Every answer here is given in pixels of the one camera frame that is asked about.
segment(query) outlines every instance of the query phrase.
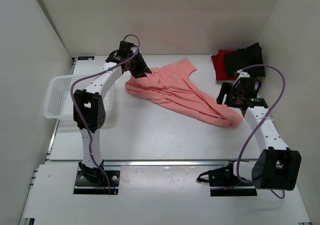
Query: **white wall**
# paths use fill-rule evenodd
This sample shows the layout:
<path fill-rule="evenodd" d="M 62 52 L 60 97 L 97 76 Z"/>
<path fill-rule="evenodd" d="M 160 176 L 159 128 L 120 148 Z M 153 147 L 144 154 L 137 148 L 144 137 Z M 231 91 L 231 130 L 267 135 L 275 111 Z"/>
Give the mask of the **white wall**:
<path fill-rule="evenodd" d="M 72 60 L 36 0 L 0 0 L 0 224 L 19 222 L 54 120 L 43 106 L 51 78 Z"/>
<path fill-rule="evenodd" d="M 276 0 L 42 0 L 72 56 L 105 55 L 128 33 L 143 54 L 212 54 L 257 41 Z"/>
<path fill-rule="evenodd" d="M 278 0 L 258 41 L 263 61 L 286 78 L 272 112 L 281 136 L 302 156 L 298 185 L 313 224 L 320 224 L 320 0 Z M 271 105 L 281 78 L 268 69 L 262 95 Z"/>

